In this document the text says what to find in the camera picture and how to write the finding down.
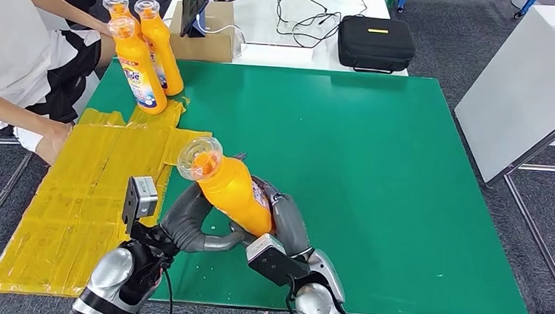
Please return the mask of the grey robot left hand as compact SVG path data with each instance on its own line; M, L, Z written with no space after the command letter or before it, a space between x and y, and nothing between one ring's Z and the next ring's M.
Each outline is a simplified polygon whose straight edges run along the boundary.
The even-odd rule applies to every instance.
M247 246L254 242L254 236L234 222L231 224L235 230L226 236L204 233L203 221L213 208L199 184L191 183L165 213L160 226L176 247L187 253L228 251L237 245Z

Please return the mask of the person's right hand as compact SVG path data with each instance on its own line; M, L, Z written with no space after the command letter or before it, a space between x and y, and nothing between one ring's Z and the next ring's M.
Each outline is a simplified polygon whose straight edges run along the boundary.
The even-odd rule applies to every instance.
M44 142L39 144L41 149L57 156L72 130L73 124L70 122L48 120L44 132Z

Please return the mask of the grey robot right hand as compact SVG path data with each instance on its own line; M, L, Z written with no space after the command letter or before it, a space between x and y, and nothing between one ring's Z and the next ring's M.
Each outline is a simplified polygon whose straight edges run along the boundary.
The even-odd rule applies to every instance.
M275 226L272 236L279 240L290 258L305 263L312 253L312 246L296 202L290 194L279 191L268 181L253 175L251 179L267 197Z

